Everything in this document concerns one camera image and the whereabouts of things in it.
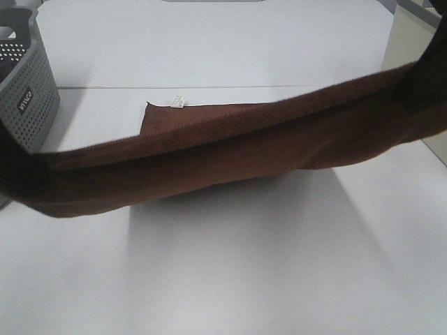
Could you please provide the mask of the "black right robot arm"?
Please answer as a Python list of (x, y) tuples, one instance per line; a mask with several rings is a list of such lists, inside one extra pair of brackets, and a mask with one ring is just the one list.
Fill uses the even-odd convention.
[(403, 106), (416, 109), (440, 101), (446, 93), (446, 1), (431, 1), (440, 23), (422, 56), (397, 85)]

